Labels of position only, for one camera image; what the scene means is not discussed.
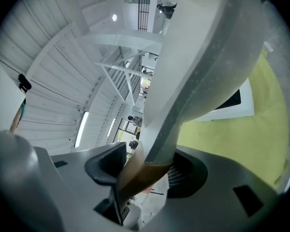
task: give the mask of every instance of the slatted wall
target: slatted wall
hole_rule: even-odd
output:
[[[67,21],[56,0],[20,0],[0,29],[0,65],[17,84],[20,73],[32,84],[17,134],[50,155],[73,150],[84,108],[103,75],[78,44],[75,24]],[[105,81],[77,150],[101,141],[117,96]]]

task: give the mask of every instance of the person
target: person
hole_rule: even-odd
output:
[[[143,73],[151,76],[153,75],[153,72],[147,72],[146,70],[143,70]]]
[[[130,122],[132,122],[134,126],[136,126],[136,127],[142,127],[142,121],[143,121],[143,119],[141,117],[138,117],[138,116],[135,116],[135,117],[129,116],[128,117],[128,120]]]
[[[171,19],[174,13],[174,9],[176,8],[177,4],[173,6],[163,6],[161,4],[157,4],[157,9],[159,9],[167,19]]]
[[[138,146],[138,142],[137,141],[130,141],[129,146],[131,147],[131,149],[136,149]]]

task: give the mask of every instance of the window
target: window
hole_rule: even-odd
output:
[[[126,142],[127,153],[132,154],[132,149],[129,147],[129,142],[136,140],[137,132],[138,132],[137,127],[135,127],[131,122],[122,119],[119,124],[113,143]]]
[[[150,86],[150,81],[146,78],[141,78],[141,88],[149,88]]]

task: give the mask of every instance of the black slot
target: black slot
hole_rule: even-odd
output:
[[[60,167],[65,166],[65,165],[67,165],[67,164],[68,164],[68,163],[65,162],[65,161],[63,161],[63,160],[61,160],[61,161],[57,161],[57,162],[54,162],[54,165],[55,165],[56,168],[60,168]]]
[[[249,188],[249,186],[236,187],[233,188],[233,190],[245,209],[248,217],[251,217],[262,208],[263,204],[255,193]]]
[[[221,109],[221,108],[226,108],[226,107],[231,107],[231,106],[236,106],[236,105],[239,105],[241,103],[242,103],[241,93],[240,93],[240,90],[238,90],[226,102],[224,102],[222,105],[217,107],[215,110]]]
[[[124,211],[121,213],[123,221],[126,219],[129,212],[130,212],[130,209],[128,207],[125,207]]]

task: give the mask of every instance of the ceiling light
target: ceiling light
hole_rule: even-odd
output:
[[[126,124],[127,124],[127,121],[125,121],[125,124],[124,124],[124,127],[123,127],[124,130],[126,129]]]
[[[84,130],[88,115],[89,115],[89,112],[84,112],[83,113],[83,117],[82,117],[82,120],[81,120],[81,125],[78,128],[78,132],[77,132],[77,135],[76,135],[76,141],[75,141],[74,148],[77,148],[79,146],[80,142],[81,142],[83,130]]]
[[[115,118],[113,118],[113,121],[112,121],[111,127],[110,127],[110,129],[108,130],[108,133],[107,133],[107,137],[110,136],[110,134],[111,134],[111,130],[112,130],[112,128],[113,128],[114,123],[115,123]]]

